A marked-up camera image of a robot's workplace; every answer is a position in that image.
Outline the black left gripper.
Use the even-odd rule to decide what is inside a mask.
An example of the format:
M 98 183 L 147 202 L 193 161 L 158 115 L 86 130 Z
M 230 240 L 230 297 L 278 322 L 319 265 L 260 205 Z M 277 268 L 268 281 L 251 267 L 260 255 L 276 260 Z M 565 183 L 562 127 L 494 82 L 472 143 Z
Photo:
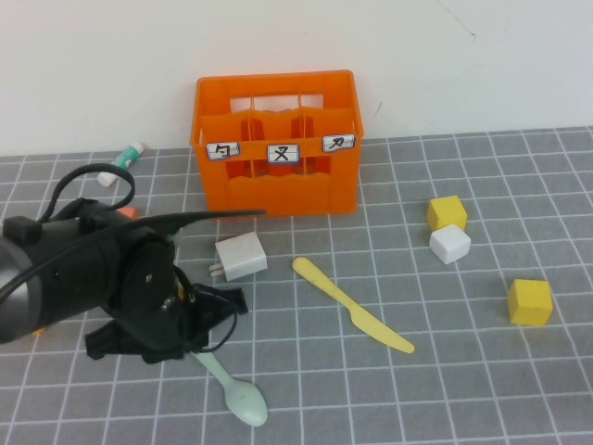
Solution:
M 153 364 L 218 350 L 228 337 L 211 344 L 210 331 L 230 316 L 248 312 L 240 287 L 217 289 L 176 280 L 162 299 L 123 303 L 110 315 L 131 337 L 122 342 L 122 352 Z M 119 328 L 114 321 L 85 336 L 86 353 L 92 360 L 119 354 Z

